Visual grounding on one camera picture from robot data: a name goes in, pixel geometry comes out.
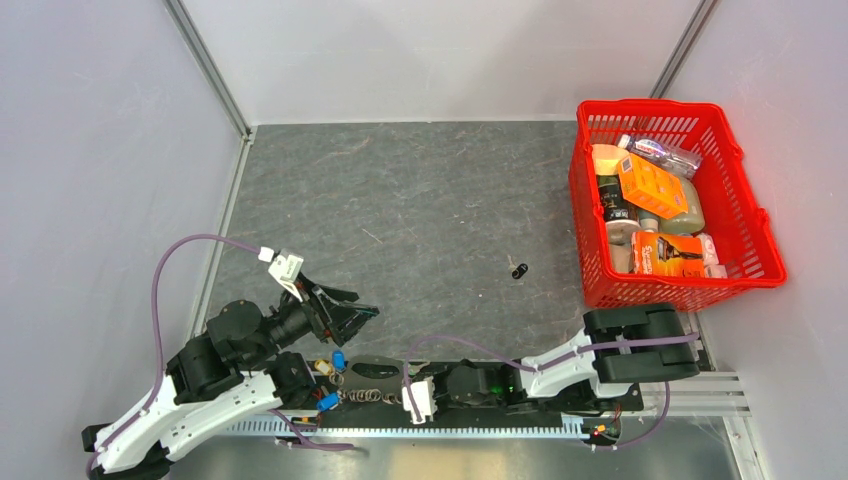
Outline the yellow capped key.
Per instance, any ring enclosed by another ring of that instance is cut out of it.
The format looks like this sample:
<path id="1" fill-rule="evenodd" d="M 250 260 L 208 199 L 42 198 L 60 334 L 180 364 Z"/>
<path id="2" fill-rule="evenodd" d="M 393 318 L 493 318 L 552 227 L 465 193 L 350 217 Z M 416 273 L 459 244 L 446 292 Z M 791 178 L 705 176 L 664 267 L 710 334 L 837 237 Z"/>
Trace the yellow capped key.
<path id="1" fill-rule="evenodd" d="M 325 360 L 316 360 L 313 362 L 314 369 L 324 376 L 329 376 L 334 372 L 334 367 Z"/>

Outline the leopard print wrist strap keyring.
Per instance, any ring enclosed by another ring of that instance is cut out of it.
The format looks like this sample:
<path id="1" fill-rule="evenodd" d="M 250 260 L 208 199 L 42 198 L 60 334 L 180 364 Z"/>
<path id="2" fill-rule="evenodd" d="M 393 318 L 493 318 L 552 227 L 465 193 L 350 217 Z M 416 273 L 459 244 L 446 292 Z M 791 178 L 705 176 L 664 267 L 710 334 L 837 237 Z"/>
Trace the leopard print wrist strap keyring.
<path id="1" fill-rule="evenodd" d="M 355 356 L 331 377 L 341 403 L 400 405 L 409 390 L 403 361 L 377 355 Z"/>

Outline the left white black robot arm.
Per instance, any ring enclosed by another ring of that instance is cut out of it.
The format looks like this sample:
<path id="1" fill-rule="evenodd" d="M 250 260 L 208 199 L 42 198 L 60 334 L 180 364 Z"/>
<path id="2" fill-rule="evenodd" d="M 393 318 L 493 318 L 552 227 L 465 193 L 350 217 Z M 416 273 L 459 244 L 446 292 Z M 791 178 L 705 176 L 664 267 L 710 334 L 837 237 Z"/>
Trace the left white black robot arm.
<path id="1" fill-rule="evenodd" d="M 209 319 L 166 362 L 148 396 L 111 424 L 81 435 L 89 479 L 161 479 L 191 449 L 242 418 L 299 409 L 318 389 L 312 367 L 290 351 L 312 334 L 341 347 L 380 310 L 357 293 L 298 277 L 263 312 L 240 299 Z"/>

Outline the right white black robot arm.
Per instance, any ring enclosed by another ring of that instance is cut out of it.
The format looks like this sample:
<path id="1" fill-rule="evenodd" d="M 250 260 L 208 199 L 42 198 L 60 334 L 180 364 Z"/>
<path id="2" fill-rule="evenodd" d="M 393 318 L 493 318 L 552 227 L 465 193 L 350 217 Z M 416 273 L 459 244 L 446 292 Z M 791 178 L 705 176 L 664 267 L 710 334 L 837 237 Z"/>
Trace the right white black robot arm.
<path id="1" fill-rule="evenodd" d="M 631 388 L 694 377 L 699 368 L 677 310 L 668 303 L 591 310 L 571 339 L 503 363 L 462 360 L 403 391 L 414 420 L 458 409 L 600 415 Z"/>

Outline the black capped key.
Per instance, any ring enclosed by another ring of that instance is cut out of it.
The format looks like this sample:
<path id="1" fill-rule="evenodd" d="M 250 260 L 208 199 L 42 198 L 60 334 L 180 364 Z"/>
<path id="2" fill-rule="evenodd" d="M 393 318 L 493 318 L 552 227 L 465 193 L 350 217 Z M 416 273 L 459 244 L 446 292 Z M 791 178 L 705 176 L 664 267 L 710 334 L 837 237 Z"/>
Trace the black capped key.
<path id="1" fill-rule="evenodd" d="M 508 257 L 508 261 L 511 277 L 515 280 L 524 277 L 529 270 L 529 266 L 526 263 L 518 263 L 511 256 Z"/>

